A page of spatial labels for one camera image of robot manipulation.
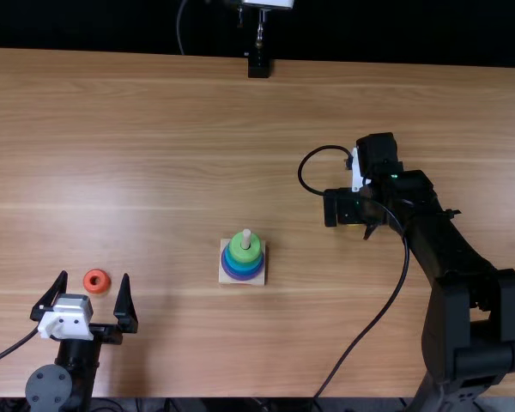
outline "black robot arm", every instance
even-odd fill
[[[451,222],[459,211],[441,208],[424,172],[403,170],[391,133],[363,137],[356,149],[362,187],[324,191],[324,222],[363,223],[365,239],[383,224],[400,232],[363,197],[397,217],[432,288],[421,338],[427,373],[406,410],[467,410],[490,385],[515,372],[515,271],[497,270],[469,245]],[[471,320],[475,307],[490,312],[488,319]]]
[[[63,271],[31,311],[40,333],[59,341],[55,364],[40,367],[28,379],[25,394],[34,412],[88,411],[101,345],[119,345],[123,333],[137,333],[128,275],[122,279],[114,307],[116,324],[89,323],[93,314],[89,298],[66,294],[66,286]]]

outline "black background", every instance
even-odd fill
[[[0,0],[0,46],[174,54],[178,7],[179,0]],[[269,15],[274,58],[515,66],[515,0],[295,0],[293,10]],[[238,29],[223,0],[188,0],[185,53],[242,56],[255,36],[255,21],[246,23]]]

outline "orange ring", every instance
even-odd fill
[[[84,276],[84,287],[91,294],[103,294],[111,287],[111,278],[101,269],[91,269]]]

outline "wooden table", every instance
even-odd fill
[[[114,321],[131,275],[140,332],[105,346],[95,396],[310,396],[397,283],[403,250],[387,228],[323,226],[298,184],[321,144],[396,134],[399,158],[434,182],[469,242],[515,269],[515,70],[276,62],[0,50],[0,351],[60,270]],[[348,184],[342,155],[306,169]],[[264,288],[221,286],[220,238],[250,227],[268,242]],[[325,396],[413,396],[425,367],[429,286],[413,259],[394,306]],[[56,342],[34,338],[0,361],[0,396],[23,396]],[[515,396],[515,374],[489,395]]]

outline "green ring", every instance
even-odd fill
[[[234,260],[240,264],[248,264],[261,256],[261,240],[256,234],[251,234],[248,249],[242,249],[241,242],[242,232],[235,234],[229,242],[229,251]]]

